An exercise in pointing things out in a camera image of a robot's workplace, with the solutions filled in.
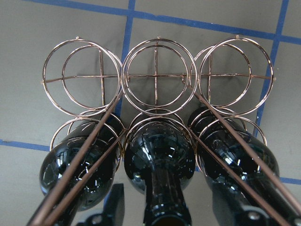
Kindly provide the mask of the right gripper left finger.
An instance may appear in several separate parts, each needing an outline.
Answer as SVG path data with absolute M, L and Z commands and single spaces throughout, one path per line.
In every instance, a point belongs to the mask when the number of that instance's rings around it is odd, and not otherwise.
M 122 226 L 124 221 L 124 184 L 114 184 L 101 212 L 96 212 L 77 226 Z

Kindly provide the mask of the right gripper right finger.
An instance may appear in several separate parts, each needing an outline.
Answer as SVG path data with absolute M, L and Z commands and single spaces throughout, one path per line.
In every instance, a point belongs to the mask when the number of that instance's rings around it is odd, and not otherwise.
M 278 226 L 261 207 L 249 201 L 239 190 L 213 188 L 213 212 L 221 226 Z M 260 188 L 258 193 L 289 222 L 299 226 L 301 217 L 286 204 L 273 188 Z

